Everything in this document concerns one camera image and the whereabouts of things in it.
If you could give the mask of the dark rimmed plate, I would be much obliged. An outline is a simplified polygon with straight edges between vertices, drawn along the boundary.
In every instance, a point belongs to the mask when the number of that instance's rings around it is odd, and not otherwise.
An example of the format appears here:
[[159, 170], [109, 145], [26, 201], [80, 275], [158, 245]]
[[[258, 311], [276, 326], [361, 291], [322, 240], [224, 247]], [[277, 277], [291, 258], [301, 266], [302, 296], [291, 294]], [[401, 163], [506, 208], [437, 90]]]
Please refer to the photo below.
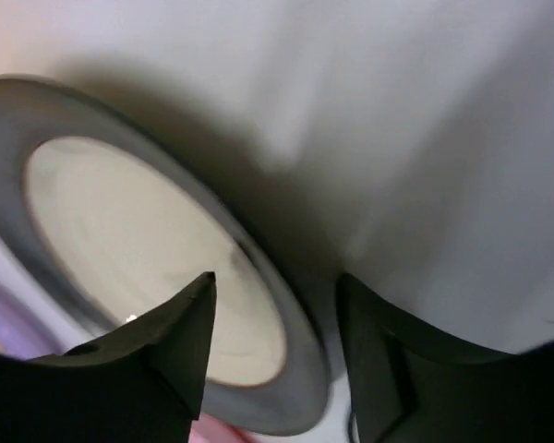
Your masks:
[[0, 240], [91, 334], [213, 272], [204, 411], [279, 437], [324, 414], [326, 357], [294, 287], [168, 148], [104, 104], [39, 78], [0, 78]]

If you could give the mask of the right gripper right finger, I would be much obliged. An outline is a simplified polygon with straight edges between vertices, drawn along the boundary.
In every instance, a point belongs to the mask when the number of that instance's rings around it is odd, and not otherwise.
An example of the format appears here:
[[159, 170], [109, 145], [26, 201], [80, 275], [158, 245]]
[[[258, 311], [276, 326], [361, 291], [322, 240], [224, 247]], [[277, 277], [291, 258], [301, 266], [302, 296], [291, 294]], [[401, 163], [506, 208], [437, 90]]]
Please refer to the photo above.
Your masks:
[[554, 341], [508, 354], [437, 329], [345, 273], [336, 309], [362, 442], [554, 442]]

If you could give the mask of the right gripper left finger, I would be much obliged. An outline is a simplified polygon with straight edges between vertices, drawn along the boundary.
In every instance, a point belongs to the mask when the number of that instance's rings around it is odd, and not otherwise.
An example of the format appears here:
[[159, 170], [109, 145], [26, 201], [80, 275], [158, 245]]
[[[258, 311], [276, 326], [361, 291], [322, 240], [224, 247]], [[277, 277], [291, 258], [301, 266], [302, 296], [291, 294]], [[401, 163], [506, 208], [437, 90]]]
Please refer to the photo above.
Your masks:
[[208, 271], [172, 299], [63, 355], [0, 355], [0, 442], [186, 442], [216, 311]]

